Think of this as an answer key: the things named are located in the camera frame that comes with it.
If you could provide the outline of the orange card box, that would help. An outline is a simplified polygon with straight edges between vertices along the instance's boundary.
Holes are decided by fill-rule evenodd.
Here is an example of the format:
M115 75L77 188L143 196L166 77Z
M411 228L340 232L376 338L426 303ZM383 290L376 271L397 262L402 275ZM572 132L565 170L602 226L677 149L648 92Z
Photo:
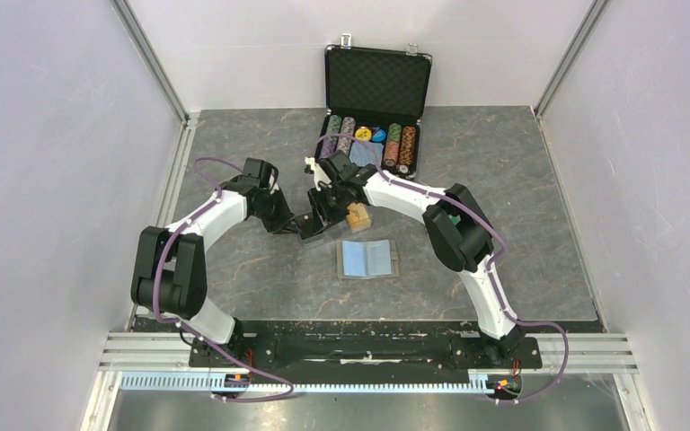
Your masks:
M352 233L360 233L370 229L372 218L367 210L367 206L362 203L353 203L348 206L346 222Z

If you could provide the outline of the beige card holder wallet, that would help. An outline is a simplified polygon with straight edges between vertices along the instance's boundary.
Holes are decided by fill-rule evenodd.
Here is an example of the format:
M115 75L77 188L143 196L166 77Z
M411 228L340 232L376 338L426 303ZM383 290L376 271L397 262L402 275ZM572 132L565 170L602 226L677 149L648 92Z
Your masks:
M394 240L341 241L337 244L337 274L340 279L399 277L399 255Z

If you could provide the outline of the black card box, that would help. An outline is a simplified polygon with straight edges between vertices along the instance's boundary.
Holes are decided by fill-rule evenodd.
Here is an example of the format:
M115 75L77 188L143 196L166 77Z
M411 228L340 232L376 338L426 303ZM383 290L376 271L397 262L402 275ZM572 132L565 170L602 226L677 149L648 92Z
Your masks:
M337 242L349 233L349 228L345 222L326 224L313 213L297 216L295 226L300 242L305 248Z

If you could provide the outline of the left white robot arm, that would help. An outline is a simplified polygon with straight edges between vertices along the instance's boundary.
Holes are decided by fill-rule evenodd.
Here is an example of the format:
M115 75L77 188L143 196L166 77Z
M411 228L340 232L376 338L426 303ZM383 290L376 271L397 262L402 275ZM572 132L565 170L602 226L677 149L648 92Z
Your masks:
M208 200L166 227L148 226L139 235L130 297L160 322L179 323L213 342L223 365L245 357L240 322L208 299L207 251L228 230L250 217L270 234L290 233L294 215L271 163L248 158L240 174L216 183Z

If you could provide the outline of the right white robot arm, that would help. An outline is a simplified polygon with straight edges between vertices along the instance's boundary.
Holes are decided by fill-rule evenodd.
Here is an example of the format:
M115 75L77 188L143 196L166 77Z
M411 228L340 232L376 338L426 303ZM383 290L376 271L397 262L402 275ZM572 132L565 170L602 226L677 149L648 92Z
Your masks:
M422 186L373 164L359 167L340 151L307 157L305 165L314 177L308 197L325 228L342 221L351 204L387 208L422 223L435 256L458 274L473 302L485 359L505 366L518 356L525 332L500 286L494 247L500 236L466 187Z

